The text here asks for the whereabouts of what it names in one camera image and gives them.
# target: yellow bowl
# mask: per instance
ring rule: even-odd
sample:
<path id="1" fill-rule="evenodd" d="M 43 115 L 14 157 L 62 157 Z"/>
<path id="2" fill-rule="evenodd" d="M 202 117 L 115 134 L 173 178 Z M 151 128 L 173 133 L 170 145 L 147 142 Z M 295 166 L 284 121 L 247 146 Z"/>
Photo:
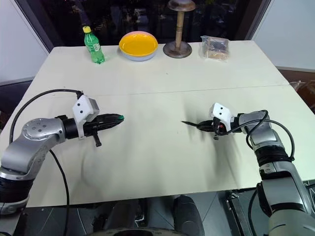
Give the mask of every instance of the yellow bowl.
<path id="1" fill-rule="evenodd" d="M 134 31 L 127 33 L 119 42 L 122 52 L 133 57 L 145 57 L 158 48 L 157 39 L 150 33 Z"/>

